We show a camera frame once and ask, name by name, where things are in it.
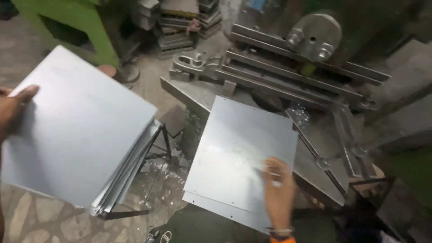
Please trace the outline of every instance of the metal table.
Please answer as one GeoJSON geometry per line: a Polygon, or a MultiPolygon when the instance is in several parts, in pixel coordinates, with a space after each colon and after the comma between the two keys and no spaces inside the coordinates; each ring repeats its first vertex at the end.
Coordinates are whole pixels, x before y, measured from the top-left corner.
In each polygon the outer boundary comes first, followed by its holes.
{"type": "MultiPolygon", "coordinates": [[[[183,102],[190,109],[202,117],[208,117],[217,95],[222,94],[222,86],[203,81],[182,82],[167,80],[161,77],[162,88],[183,102]]],[[[236,89],[231,98],[237,102],[258,107],[251,95],[243,90],[236,89]]],[[[327,173],[315,163],[315,156],[306,144],[299,138],[294,161],[294,176],[300,188],[315,197],[327,206],[343,206],[345,198],[335,186],[327,173]]]]}

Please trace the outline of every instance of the dirty floor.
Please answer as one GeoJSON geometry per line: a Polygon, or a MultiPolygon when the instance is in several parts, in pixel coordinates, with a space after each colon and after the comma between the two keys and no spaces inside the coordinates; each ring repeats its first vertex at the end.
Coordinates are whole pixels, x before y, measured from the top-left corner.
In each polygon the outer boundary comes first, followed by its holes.
{"type": "MultiPolygon", "coordinates": [[[[198,49],[222,53],[227,47],[228,42],[219,32],[202,41],[198,49]]],[[[10,21],[0,21],[0,85],[16,87],[47,54],[46,45],[23,18],[17,16],[10,21]]],[[[141,77],[132,90],[159,108],[157,118],[175,105],[184,108],[160,85],[159,77],[168,76],[171,60],[158,60],[154,51],[148,51],[140,53],[134,64],[140,69],[141,77]]],[[[156,143],[163,147],[161,137],[156,143]]],[[[174,158],[159,174],[165,161],[152,160],[150,163],[148,172],[137,174],[124,205],[114,208],[114,211],[151,208],[150,214],[111,221],[102,221],[68,203],[2,183],[1,206],[6,221],[3,241],[144,242],[151,228],[166,223],[174,212],[187,204],[181,198],[188,167],[179,166],[174,158]]]]}

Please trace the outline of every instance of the concrete floor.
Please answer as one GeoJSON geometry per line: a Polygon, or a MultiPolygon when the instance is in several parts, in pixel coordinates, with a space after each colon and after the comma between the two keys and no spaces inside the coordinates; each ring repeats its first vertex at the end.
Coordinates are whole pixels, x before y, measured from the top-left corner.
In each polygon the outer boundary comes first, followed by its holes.
{"type": "MultiPolygon", "coordinates": [[[[198,49],[222,53],[227,46],[228,42],[219,32],[202,41],[198,49]]],[[[7,22],[0,21],[0,85],[16,87],[42,61],[48,53],[46,50],[46,45],[20,16],[7,22]]],[[[184,108],[160,85],[159,77],[168,76],[171,62],[171,59],[157,59],[154,51],[141,53],[135,62],[141,77],[132,90],[159,108],[157,117],[175,105],[184,108]]],[[[163,146],[161,137],[157,143],[163,146]]],[[[150,207],[151,213],[111,221],[102,221],[68,203],[2,183],[1,204],[6,221],[3,240],[22,243],[143,242],[152,227],[166,223],[175,211],[187,204],[181,198],[188,168],[179,166],[176,159],[161,173],[149,194],[163,163],[153,161],[149,172],[138,173],[128,192],[126,206],[118,205],[114,209],[128,211],[129,208],[150,207]]]]}

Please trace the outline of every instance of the metal stand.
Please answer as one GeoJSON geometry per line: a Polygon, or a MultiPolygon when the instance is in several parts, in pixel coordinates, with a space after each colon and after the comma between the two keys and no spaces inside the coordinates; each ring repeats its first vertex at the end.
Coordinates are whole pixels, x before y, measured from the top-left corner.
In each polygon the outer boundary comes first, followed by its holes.
{"type": "MultiPolygon", "coordinates": [[[[171,147],[169,146],[169,140],[168,140],[168,132],[166,130],[165,124],[162,124],[158,130],[155,133],[154,138],[151,140],[151,146],[150,147],[156,147],[162,151],[165,151],[165,153],[152,153],[150,155],[147,155],[146,158],[144,159],[144,163],[141,164],[140,168],[138,169],[138,171],[141,170],[141,168],[144,166],[145,161],[147,159],[155,159],[155,158],[160,158],[160,157],[167,157],[167,162],[171,162],[172,161],[172,156],[171,156],[171,147]],[[154,142],[156,141],[156,138],[159,136],[160,132],[162,131],[164,140],[165,140],[165,149],[161,148],[159,146],[154,145],[154,142]]],[[[158,176],[155,179],[155,182],[152,185],[152,188],[150,189],[149,194],[152,192],[153,187],[156,184],[156,181],[159,178],[159,175],[162,171],[162,168],[159,170],[158,176]]],[[[125,212],[102,212],[101,214],[99,214],[97,217],[102,219],[102,220],[111,220],[111,219],[119,219],[119,218],[126,218],[126,217],[135,217],[135,216],[140,216],[140,215],[146,215],[150,212],[150,210],[146,209],[146,210],[134,210],[133,208],[127,207],[128,209],[130,209],[131,211],[125,211],[125,212]]]]}

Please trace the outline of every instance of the orange wristband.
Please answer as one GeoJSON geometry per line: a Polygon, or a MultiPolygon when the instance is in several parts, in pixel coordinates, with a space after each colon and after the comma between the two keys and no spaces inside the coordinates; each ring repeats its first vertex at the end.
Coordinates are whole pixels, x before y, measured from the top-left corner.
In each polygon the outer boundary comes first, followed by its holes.
{"type": "Polygon", "coordinates": [[[277,241],[275,238],[270,237],[270,243],[295,243],[295,239],[294,239],[294,237],[291,236],[290,238],[288,238],[286,240],[277,241]]]}

